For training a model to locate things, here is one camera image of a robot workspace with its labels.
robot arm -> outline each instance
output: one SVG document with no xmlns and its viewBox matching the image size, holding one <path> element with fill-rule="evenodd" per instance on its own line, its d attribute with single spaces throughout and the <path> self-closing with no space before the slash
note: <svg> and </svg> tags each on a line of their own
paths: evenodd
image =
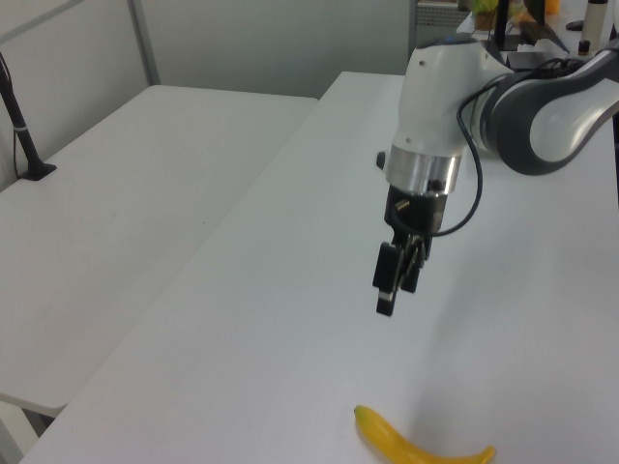
<svg viewBox="0 0 619 464">
<path fill-rule="evenodd" d="M 478 150 L 519 173 L 547 174 L 570 162 L 617 111 L 619 41 L 584 65 L 533 72 L 512 72 L 468 38 L 417 48 L 384 165 L 390 184 L 384 218 L 394 237 L 378 256 L 377 311 L 391 315 L 398 289 L 415 291 L 432 238 L 473 216 L 482 190 Z M 467 147 L 476 162 L 478 195 L 463 222 L 439 231 Z"/>
</svg>

bottle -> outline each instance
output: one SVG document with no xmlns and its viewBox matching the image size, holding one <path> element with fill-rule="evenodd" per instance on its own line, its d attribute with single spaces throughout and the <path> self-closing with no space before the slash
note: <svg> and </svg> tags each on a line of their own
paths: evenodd
<svg viewBox="0 0 619 464">
<path fill-rule="evenodd" d="M 582 41 L 591 43 L 591 51 L 595 51 L 600 46 L 600 35 L 604 26 L 606 16 L 606 6 L 608 0 L 589 0 L 587 13 L 582 24 Z"/>
<path fill-rule="evenodd" d="M 545 0 L 545 13 L 547 15 L 557 15 L 561 10 L 561 0 Z"/>
</svg>

black cable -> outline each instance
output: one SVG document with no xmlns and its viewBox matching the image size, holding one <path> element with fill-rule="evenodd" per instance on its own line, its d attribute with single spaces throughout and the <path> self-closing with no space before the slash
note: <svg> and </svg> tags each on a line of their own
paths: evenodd
<svg viewBox="0 0 619 464">
<path fill-rule="evenodd" d="M 13 172 L 16 179 L 21 179 L 19 172 L 17 172 L 17 131 L 13 130 Z"/>
<path fill-rule="evenodd" d="M 11 78 L 11 72 L 9 71 L 9 67 L 7 66 L 7 62 L 4 61 L 4 56 L 2 56 L 1 51 L 0 51 L 0 64 L 2 64 L 2 70 L 5 72 L 5 75 L 9 81 L 9 88 L 13 90 L 13 79 Z"/>
<path fill-rule="evenodd" d="M 468 143 L 468 147 L 471 149 L 471 155 L 473 155 L 473 161 L 475 161 L 475 172 L 477 173 L 477 191 L 475 192 L 475 200 L 473 201 L 473 205 L 471 206 L 471 209 L 466 214 L 463 220 L 461 220 L 455 226 L 450 227 L 449 229 L 438 231 L 438 232 L 422 232 L 420 230 L 413 229 L 412 227 L 409 227 L 408 225 L 404 224 L 401 221 L 401 219 L 398 217 L 398 208 L 396 207 L 396 205 L 394 205 L 391 209 L 391 219 L 392 219 L 394 226 L 398 228 L 401 232 L 404 232 L 408 235 L 419 235 L 425 238 L 444 237 L 446 235 L 453 234 L 454 232 L 464 227 L 464 225 L 466 225 L 466 223 L 469 220 L 471 220 L 471 218 L 475 215 L 475 212 L 477 211 L 477 208 L 480 205 L 480 201 L 482 200 L 482 192 L 484 190 L 484 173 L 482 171 L 482 161 L 480 160 L 480 154 L 477 151 L 477 147 L 475 147 L 475 142 L 473 141 L 473 137 L 471 136 L 471 133 L 468 131 L 468 129 L 464 125 L 464 121 L 462 120 L 462 111 L 464 111 L 464 108 L 468 106 L 473 100 L 477 99 L 480 95 L 484 94 L 488 90 L 498 85 L 499 85 L 498 81 L 493 82 L 490 85 L 487 85 L 481 90 L 478 90 L 474 94 L 470 95 L 469 97 L 466 98 L 465 101 L 462 102 L 462 104 L 457 109 L 457 113 L 456 113 L 457 124 L 459 125 L 460 130 L 462 131 L 462 135 L 464 135 L 464 138 L 466 139 L 466 143 Z"/>
<path fill-rule="evenodd" d="M 490 15 L 490 25 L 487 28 L 487 43 L 490 43 L 490 31 L 492 30 L 492 21 L 494 20 L 494 18 L 496 17 L 496 11 L 499 9 L 499 7 L 496 7 L 494 10 L 492 10 L 492 14 Z"/>
</svg>

black stand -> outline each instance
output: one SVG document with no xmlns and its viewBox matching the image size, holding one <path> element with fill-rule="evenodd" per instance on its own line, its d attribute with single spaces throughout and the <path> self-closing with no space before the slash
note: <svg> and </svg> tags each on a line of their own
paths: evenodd
<svg viewBox="0 0 619 464">
<path fill-rule="evenodd" d="M 499 51 L 516 51 L 521 43 L 520 35 L 506 36 L 507 19 L 510 8 L 510 0 L 499 0 L 496 7 L 496 24 L 492 41 Z"/>
<path fill-rule="evenodd" d="M 29 181 L 40 181 L 40 179 L 54 171 L 56 166 L 53 164 L 45 164 L 37 153 L 35 144 L 30 136 L 30 131 L 23 120 L 23 115 L 17 104 L 13 92 L 11 75 L 9 74 L 9 69 L 7 68 L 2 53 L 0 53 L 0 66 L 0 94 L 2 94 L 2 100 L 7 106 L 7 111 L 13 122 L 14 131 L 19 138 L 19 143 L 21 143 L 23 148 L 23 153 L 28 159 L 28 170 L 21 175 L 21 178 Z"/>
</svg>

yellow object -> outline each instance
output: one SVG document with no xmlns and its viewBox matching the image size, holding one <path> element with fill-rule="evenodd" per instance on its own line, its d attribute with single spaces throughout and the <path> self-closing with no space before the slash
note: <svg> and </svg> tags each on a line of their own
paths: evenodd
<svg viewBox="0 0 619 464">
<path fill-rule="evenodd" d="M 545 13 L 547 15 L 557 15 L 561 10 L 561 0 L 545 0 Z"/>
<path fill-rule="evenodd" d="M 494 447 L 487 447 L 472 456 L 435 456 L 405 440 L 386 420 L 367 406 L 357 406 L 355 418 L 364 437 L 394 464 L 487 464 L 494 457 Z"/>
</svg>

